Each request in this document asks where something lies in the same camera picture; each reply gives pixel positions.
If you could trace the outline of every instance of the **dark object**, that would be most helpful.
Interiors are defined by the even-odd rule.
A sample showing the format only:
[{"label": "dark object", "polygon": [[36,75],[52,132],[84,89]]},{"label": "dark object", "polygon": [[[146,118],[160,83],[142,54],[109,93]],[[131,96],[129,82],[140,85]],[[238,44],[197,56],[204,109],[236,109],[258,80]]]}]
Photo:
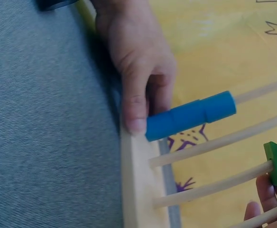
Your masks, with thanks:
[{"label": "dark object", "polygon": [[55,10],[77,2],[78,0],[36,0],[37,5],[42,11]]}]

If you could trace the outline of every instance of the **yellow surface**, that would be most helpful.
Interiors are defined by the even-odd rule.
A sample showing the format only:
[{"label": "yellow surface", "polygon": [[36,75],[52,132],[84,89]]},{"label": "yellow surface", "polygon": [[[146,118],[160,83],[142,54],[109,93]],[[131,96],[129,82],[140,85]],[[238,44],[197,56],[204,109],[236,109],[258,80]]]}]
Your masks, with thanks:
[{"label": "yellow surface", "polygon": [[[277,2],[150,0],[179,66],[174,106],[230,90],[238,95],[277,81]],[[238,114],[206,125],[209,140],[277,115],[277,92],[238,106]],[[174,135],[172,150],[203,143],[200,127]],[[199,187],[266,161],[263,144],[277,128],[173,165],[177,182]],[[255,180],[181,205],[184,228],[224,228],[241,222],[257,200]]]}]

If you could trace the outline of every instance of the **wooden peg toy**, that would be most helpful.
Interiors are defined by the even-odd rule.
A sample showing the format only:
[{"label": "wooden peg toy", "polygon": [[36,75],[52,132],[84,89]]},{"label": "wooden peg toy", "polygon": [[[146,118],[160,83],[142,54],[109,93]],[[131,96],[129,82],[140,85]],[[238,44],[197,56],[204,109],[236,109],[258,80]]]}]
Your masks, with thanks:
[{"label": "wooden peg toy", "polygon": [[[95,15],[88,0],[84,5]],[[267,162],[227,179],[167,195],[162,167],[252,137],[277,126],[277,116],[230,135],[160,155],[158,141],[180,131],[236,114],[236,105],[277,90],[277,82],[233,97],[229,91],[174,108],[147,120],[146,135],[130,135],[121,125],[122,200],[125,228],[175,228],[168,207],[234,187],[268,173],[277,186],[277,144],[264,144]],[[277,207],[232,228],[258,228],[277,218]]]}]

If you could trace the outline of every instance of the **fingernail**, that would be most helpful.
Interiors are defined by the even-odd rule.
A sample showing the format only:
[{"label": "fingernail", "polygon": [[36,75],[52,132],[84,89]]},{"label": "fingernail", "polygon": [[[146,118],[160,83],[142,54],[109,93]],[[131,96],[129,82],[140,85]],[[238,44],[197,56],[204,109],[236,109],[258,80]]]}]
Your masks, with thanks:
[{"label": "fingernail", "polygon": [[145,119],[136,119],[132,120],[128,124],[129,131],[131,134],[145,134],[146,133],[146,120]]}]

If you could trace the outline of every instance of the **gray fabric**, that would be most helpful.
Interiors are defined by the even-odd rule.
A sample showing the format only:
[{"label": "gray fabric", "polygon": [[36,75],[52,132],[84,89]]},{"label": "gray fabric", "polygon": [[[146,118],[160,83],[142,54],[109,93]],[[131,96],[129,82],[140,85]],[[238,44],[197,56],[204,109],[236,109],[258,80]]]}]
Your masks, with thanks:
[{"label": "gray fabric", "polygon": [[94,52],[70,6],[0,0],[0,228],[122,227],[114,72]]}]

